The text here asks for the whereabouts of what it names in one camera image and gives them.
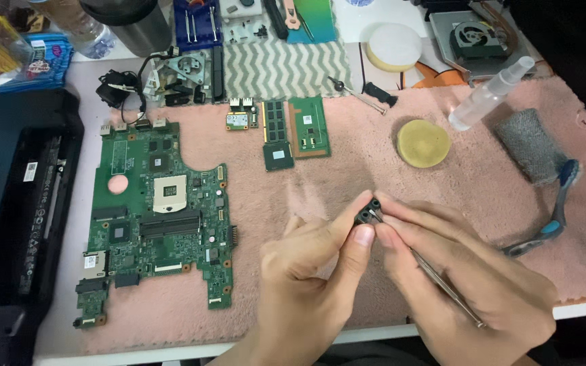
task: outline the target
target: clear plastic bottle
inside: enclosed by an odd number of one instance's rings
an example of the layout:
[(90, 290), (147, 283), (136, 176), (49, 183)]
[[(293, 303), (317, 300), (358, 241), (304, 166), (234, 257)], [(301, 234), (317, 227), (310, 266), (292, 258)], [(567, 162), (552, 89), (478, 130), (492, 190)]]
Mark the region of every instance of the clear plastic bottle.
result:
[(449, 115), (449, 123), (459, 131), (466, 131), (492, 112), (522, 80), (528, 70), (535, 65), (531, 57), (524, 56), (509, 68), (503, 69), (494, 77), (479, 85)]
[(115, 46), (110, 29), (87, 15), (78, 0), (28, 0), (67, 35), (74, 49), (89, 59), (107, 56)]

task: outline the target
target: spray bottle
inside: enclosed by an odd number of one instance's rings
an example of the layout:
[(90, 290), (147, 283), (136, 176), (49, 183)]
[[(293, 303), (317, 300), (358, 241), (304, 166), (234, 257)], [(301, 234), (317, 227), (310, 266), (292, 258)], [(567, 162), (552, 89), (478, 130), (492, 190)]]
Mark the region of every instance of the spray bottle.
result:
[(491, 80), (476, 87), (449, 115), (451, 126), (459, 131), (465, 131), (480, 122), (507, 98), (508, 93), (534, 65), (531, 57), (524, 56), (509, 68), (504, 68), (494, 75)]

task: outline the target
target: hand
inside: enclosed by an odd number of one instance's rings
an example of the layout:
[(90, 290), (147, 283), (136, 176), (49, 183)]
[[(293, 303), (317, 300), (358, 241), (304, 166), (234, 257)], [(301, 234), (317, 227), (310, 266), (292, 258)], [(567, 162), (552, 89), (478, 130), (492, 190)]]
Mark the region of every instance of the hand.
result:
[[(373, 226), (352, 228), (370, 199), (364, 191), (332, 223), (293, 217), (281, 240), (262, 246), (258, 323), (215, 365), (310, 365), (329, 348), (370, 258)], [(315, 278), (335, 255), (329, 280)]]
[[(428, 202), (403, 204), (377, 192), (386, 270), (411, 306), (441, 365), (511, 365), (555, 331), (555, 286), (483, 242), (463, 215)], [(418, 266), (409, 247), (450, 281), (487, 324), (473, 320)]]

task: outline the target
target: cooling fan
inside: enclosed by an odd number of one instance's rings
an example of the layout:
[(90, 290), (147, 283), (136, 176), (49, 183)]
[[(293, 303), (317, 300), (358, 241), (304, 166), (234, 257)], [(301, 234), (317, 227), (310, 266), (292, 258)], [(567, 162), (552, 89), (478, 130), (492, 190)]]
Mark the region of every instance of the cooling fan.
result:
[(506, 58), (507, 47), (501, 46), (494, 30), (484, 23), (465, 21), (451, 33), (451, 47), (460, 60)]

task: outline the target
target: pink towel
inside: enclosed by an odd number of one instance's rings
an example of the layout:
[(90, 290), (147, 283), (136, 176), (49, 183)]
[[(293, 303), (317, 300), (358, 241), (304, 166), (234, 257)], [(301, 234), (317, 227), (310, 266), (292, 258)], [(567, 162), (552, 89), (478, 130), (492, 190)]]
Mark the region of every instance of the pink towel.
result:
[[(232, 308), (207, 310), (207, 287), (196, 270), (143, 279), (136, 287), (112, 288), (108, 323), (85, 331), (85, 352), (239, 339), (256, 319), (260, 245), (279, 238), (291, 214), (331, 219), (364, 189), (456, 207), (491, 245), (500, 247), (531, 237), (549, 221), (556, 184), (532, 187), (485, 124), (466, 132), (449, 127), (447, 115), (470, 92), (466, 86), (402, 90), (397, 93), (399, 103), (385, 117), (352, 96), (325, 99), (333, 155), (296, 161), (294, 169), (277, 172), (265, 171), (261, 128), (225, 129), (227, 105), (149, 111), (151, 119), (167, 117), (180, 123), (180, 151), (186, 165), (204, 170), (227, 163), (231, 219), (239, 228), (239, 246), (232, 260)], [(583, 105), (559, 78), (525, 81), (511, 93), (508, 104), (488, 119), (499, 121), (531, 107), (537, 108), (545, 129), (565, 153), (582, 163), (583, 174), (570, 190), (565, 232), (520, 261), (555, 282), (562, 303), (584, 302), (586, 128), (576, 122)], [(448, 131), (453, 144), (444, 162), (417, 169), (397, 155), (396, 133), (413, 119), (435, 121)], [(408, 305), (387, 278), (382, 259), (376, 245), (346, 328), (404, 324)], [(331, 265), (322, 275), (330, 270)]]

